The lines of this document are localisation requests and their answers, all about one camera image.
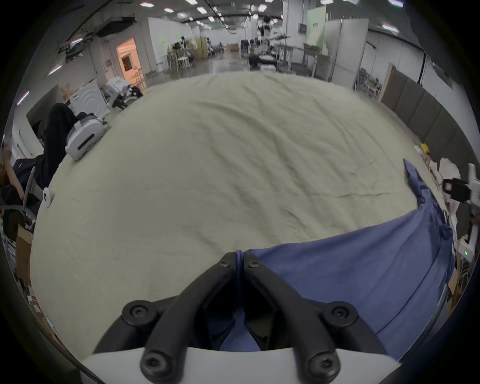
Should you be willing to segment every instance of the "person's hand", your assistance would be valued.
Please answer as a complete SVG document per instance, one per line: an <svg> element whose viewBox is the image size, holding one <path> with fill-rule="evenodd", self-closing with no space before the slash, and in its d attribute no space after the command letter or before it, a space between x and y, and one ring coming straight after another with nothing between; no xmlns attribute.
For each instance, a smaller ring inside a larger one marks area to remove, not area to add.
<svg viewBox="0 0 480 384"><path fill-rule="evenodd" d="M10 148L7 146L3 147L3 150L1 152L1 160L3 162L3 166L5 166L7 162L10 162L11 156L12 156L12 151L10 150Z"/></svg>

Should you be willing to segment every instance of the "concrete floor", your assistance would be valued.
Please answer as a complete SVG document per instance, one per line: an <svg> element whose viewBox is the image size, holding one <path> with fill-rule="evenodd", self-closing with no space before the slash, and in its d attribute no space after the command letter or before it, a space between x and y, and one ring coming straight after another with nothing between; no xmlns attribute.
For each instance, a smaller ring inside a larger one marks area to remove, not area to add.
<svg viewBox="0 0 480 384"><path fill-rule="evenodd" d="M247 59L243 59L239 52L225 52L208 60L196 60L195 67L179 70L178 72L159 73L155 77L146 80L146 86L166 83L171 80L184 77L199 76L207 73L243 72L249 71Z"/></svg>

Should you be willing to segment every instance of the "beige tablecloth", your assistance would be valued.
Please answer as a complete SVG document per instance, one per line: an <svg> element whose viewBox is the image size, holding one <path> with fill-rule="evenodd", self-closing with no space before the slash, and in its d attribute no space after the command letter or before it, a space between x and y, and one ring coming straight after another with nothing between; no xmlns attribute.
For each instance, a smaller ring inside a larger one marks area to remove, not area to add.
<svg viewBox="0 0 480 384"><path fill-rule="evenodd" d="M61 163L38 215L33 289L82 360L126 303L179 294L226 252L415 209L403 158L434 188L405 128L334 84L258 72L162 84Z"/></svg>

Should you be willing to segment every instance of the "blue towel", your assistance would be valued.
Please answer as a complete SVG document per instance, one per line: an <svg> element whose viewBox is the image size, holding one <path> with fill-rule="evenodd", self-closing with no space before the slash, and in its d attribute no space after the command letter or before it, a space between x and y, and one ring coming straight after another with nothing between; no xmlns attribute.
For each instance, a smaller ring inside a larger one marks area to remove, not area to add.
<svg viewBox="0 0 480 384"><path fill-rule="evenodd" d="M455 264L453 233L441 208L415 167L404 165L417 209L328 239L250 250L303 297L354 305L394 359L435 314ZM242 319L238 312L221 350L259 350Z"/></svg>

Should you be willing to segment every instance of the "yellow object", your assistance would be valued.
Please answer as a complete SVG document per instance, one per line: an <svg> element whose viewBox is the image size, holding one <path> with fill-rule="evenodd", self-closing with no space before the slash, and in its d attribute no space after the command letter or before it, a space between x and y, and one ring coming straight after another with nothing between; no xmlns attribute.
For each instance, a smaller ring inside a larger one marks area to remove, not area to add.
<svg viewBox="0 0 480 384"><path fill-rule="evenodd" d="M422 151L425 153L425 154L429 154L430 153L430 149L428 149L428 145L425 144L425 143L422 143L420 144L420 148L422 149Z"/></svg>

